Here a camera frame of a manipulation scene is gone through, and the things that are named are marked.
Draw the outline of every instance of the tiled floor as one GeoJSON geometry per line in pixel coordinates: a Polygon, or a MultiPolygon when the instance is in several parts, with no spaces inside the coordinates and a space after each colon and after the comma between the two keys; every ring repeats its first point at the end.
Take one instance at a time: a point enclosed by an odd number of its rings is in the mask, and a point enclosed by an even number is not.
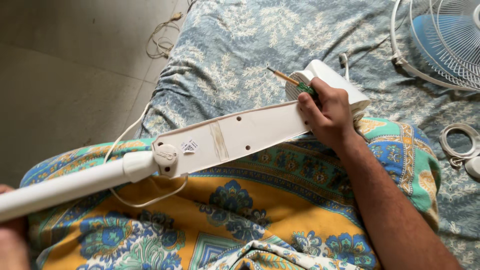
{"type": "MultiPolygon", "coordinates": [[[[0,184],[18,187],[44,159],[115,140],[167,62],[147,56],[147,38],[187,9],[187,0],[1,1],[0,184]]],[[[165,31],[175,42],[178,30],[165,31]]]]}

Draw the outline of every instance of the person's lap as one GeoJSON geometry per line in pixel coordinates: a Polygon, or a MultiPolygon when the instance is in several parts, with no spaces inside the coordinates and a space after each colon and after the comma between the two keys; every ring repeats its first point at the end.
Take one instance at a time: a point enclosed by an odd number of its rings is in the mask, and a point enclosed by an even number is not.
{"type": "MultiPolygon", "coordinates": [[[[362,120],[360,131],[392,181],[436,229],[440,173],[423,132],[372,118],[362,120]]],[[[112,159],[149,150],[151,141],[122,143],[112,159]]],[[[109,145],[48,159],[29,171],[22,185],[101,164],[109,145]]],[[[149,179],[121,187],[119,194],[146,202],[183,183],[149,179]]],[[[143,209],[104,191],[30,215],[29,223],[32,247],[41,252],[37,264],[45,269],[197,269],[240,261],[266,267],[280,259],[300,267],[335,263],[306,262],[316,257],[367,269],[378,263],[340,161],[308,135],[193,173],[180,193],[143,209]],[[273,256],[259,255],[264,253],[273,256]]]]}

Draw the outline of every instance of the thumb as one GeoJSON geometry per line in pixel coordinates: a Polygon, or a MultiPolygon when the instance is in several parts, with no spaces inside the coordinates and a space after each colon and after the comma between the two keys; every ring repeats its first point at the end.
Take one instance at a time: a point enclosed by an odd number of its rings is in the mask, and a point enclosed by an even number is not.
{"type": "Polygon", "coordinates": [[[309,123],[323,125],[328,121],[308,93],[300,93],[298,100],[303,115],[305,115],[309,123]]]}

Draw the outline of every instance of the mattress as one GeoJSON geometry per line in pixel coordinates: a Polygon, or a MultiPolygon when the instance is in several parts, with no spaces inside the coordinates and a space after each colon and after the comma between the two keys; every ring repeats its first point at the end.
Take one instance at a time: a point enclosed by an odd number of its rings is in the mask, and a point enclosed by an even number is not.
{"type": "MultiPolygon", "coordinates": [[[[284,82],[267,65],[288,74],[320,59],[343,75],[339,54],[347,53],[351,82],[372,100],[366,116],[417,125],[431,140],[443,168],[439,236],[464,268],[480,268],[479,184],[464,168],[450,166],[438,142],[452,123],[479,129],[480,95],[430,84],[394,66],[393,5],[391,0],[195,1],[136,137],[285,102],[284,82]]],[[[413,48],[408,27],[397,34],[401,49],[413,48]]],[[[466,145],[459,136],[449,141],[466,145]]]]}

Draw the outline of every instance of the white plastic ring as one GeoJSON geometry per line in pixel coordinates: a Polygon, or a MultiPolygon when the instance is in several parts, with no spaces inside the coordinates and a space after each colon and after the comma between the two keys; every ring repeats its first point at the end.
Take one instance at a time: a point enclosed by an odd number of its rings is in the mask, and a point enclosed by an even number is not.
{"type": "Polygon", "coordinates": [[[451,124],[440,132],[439,139],[440,139],[440,144],[442,145],[442,148],[445,150],[445,152],[447,152],[447,154],[449,154],[452,157],[457,157],[457,158],[467,160],[467,159],[476,157],[478,156],[478,154],[480,154],[480,135],[475,129],[473,129],[469,125],[461,124],[461,123],[451,124]],[[470,140],[472,141],[472,149],[470,149],[468,152],[457,153],[448,145],[447,134],[454,129],[461,130],[470,137],[470,140]]]}

